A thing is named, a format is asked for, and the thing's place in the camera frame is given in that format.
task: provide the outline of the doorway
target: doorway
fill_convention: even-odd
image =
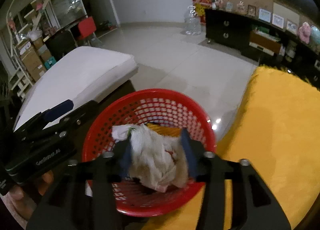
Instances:
[[[110,0],[82,0],[88,16],[96,24],[96,36],[99,38],[116,28],[117,22]]]

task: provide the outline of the white mattress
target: white mattress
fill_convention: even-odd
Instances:
[[[137,64],[132,55],[78,47],[50,68],[28,92],[19,111],[15,130],[37,113],[67,99],[73,101],[73,110],[90,100],[100,102],[136,71]],[[47,127],[59,120],[49,123]]]

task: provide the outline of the black tv cabinet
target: black tv cabinet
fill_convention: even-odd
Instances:
[[[214,40],[216,43],[237,49],[243,56],[258,61],[260,65],[264,64],[279,69],[286,67],[293,74],[320,89],[320,56],[309,45],[301,42],[298,36],[247,15],[206,9],[205,18],[206,37],[209,42]],[[252,26],[262,26],[269,29],[271,34],[277,33],[281,39],[280,43],[285,47],[289,40],[296,42],[296,55],[292,62],[288,62],[281,56],[267,55],[249,46]]]

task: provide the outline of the pink hat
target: pink hat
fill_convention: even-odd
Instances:
[[[304,22],[302,26],[299,28],[298,34],[299,34],[300,40],[308,44],[310,35],[311,35],[310,25],[307,22]]]

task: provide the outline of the picture frame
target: picture frame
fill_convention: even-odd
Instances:
[[[255,17],[257,9],[254,5],[248,5],[248,15]]]
[[[283,29],[284,26],[284,18],[281,17],[280,15],[277,14],[273,14],[272,15],[272,24]]]
[[[259,19],[269,23],[271,21],[271,12],[260,8],[259,9]]]
[[[287,20],[287,31],[293,33],[294,35],[298,34],[298,25],[290,20]]]

